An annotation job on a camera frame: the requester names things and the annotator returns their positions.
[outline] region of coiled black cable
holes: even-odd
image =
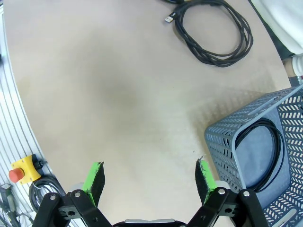
[[[61,196],[66,195],[56,178],[51,176],[43,176],[39,178],[30,185],[28,193],[30,204],[35,212],[38,211],[44,196],[41,192],[42,188],[48,192],[56,192]]]
[[[260,181],[258,181],[256,184],[249,187],[250,189],[254,190],[256,193],[262,192],[263,190],[267,189],[268,186],[270,186],[270,184],[276,179],[276,177],[278,176],[278,174],[280,173],[280,171],[282,169],[283,162],[284,162],[284,155],[285,155],[285,142],[284,142],[282,133],[279,131],[279,129],[276,128],[275,124],[271,120],[266,119],[266,118],[261,118],[260,120],[256,121],[255,123],[253,123],[252,125],[247,127],[245,130],[241,131],[235,141],[235,148],[237,149],[239,144],[244,140],[244,138],[251,131],[253,131],[254,129],[256,129],[257,127],[260,127],[260,126],[266,127],[269,130],[270,134],[272,135],[274,155],[273,155],[273,158],[269,164],[269,167],[268,167],[267,171],[265,172],[264,176],[262,177],[262,179]],[[275,176],[268,183],[270,177],[272,176],[272,174],[274,172],[274,169],[278,163],[278,160],[279,160],[279,157],[281,154],[281,141],[282,141],[282,151],[283,151],[281,165],[280,165],[278,171],[276,172]]]
[[[182,1],[182,0],[166,0],[171,3],[180,3],[177,7],[175,7],[174,12],[171,13],[165,21],[171,22],[175,20],[176,30],[179,35],[184,39],[190,51],[194,54],[194,56],[201,62],[209,65],[216,65],[218,67],[228,67],[236,63],[237,61],[244,58],[248,52],[250,51],[253,44],[253,37],[251,34],[250,26],[246,19],[241,16],[233,7],[231,7],[224,0],[190,0],[190,1]],[[211,6],[222,6],[225,8],[234,19],[234,22],[240,33],[240,43],[238,47],[227,54],[218,54],[213,53],[208,50],[203,49],[185,30],[183,27],[183,18],[185,12],[188,8],[195,5],[205,5],[209,4]]]

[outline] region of white cloth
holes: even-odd
[[[293,57],[293,69],[297,76],[303,76],[303,55]]]
[[[252,0],[259,14],[292,53],[293,69],[303,75],[303,0]]]

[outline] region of cable coil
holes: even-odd
[[[241,16],[233,7],[231,7],[224,0],[166,0],[170,3],[180,3],[175,7],[174,12],[171,13],[165,21],[170,23],[175,20],[176,30],[179,35],[184,39],[190,51],[202,63],[209,65],[216,65],[218,67],[228,67],[244,58],[250,51],[253,44],[253,37],[251,34],[250,26],[246,19]],[[240,43],[234,51],[227,54],[218,54],[203,49],[185,30],[183,27],[183,18],[185,12],[195,5],[222,6],[226,9],[233,18],[239,33]]]
[[[44,196],[41,192],[42,188],[48,192],[56,192],[61,196],[66,194],[57,179],[51,176],[43,176],[42,178],[39,178],[30,185],[28,193],[30,204],[35,212],[38,211]]]
[[[279,131],[279,129],[276,128],[275,124],[271,120],[266,119],[266,118],[261,118],[260,120],[256,121],[255,123],[253,123],[252,125],[247,127],[245,130],[241,131],[239,133],[238,137],[236,138],[235,148],[237,149],[239,144],[244,140],[244,138],[251,131],[253,131],[254,129],[256,129],[257,127],[260,127],[260,126],[266,127],[269,130],[270,134],[272,135],[274,155],[269,164],[269,168],[265,172],[262,179],[259,180],[256,184],[252,185],[251,187],[248,187],[248,188],[254,190],[256,193],[262,192],[263,190],[267,189],[270,186],[270,184],[276,179],[276,177],[278,176],[278,174],[280,173],[280,171],[282,169],[283,162],[284,162],[284,155],[285,155],[285,142],[284,142],[282,133]],[[278,163],[278,160],[279,160],[279,157],[281,154],[281,141],[282,141],[282,151],[283,151],[281,165],[280,165],[278,171],[276,172],[276,174],[274,175],[274,177],[272,177],[272,179],[270,180],[270,178],[277,166],[277,163]]]

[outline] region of green gripper pad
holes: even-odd
[[[100,196],[105,184],[104,162],[94,162],[90,168],[82,190],[90,197],[94,206],[98,206]]]
[[[217,185],[208,162],[202,160],[202,158],[197,160],[195,177],[200,200],[202,204],[205,204],[209,195],[217,188]]]

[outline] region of usb connector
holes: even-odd
[[[165,18],[165,21],[167,23],[170,23],[177,17],[177,14],[175,12],[172,12],[167,18]]]

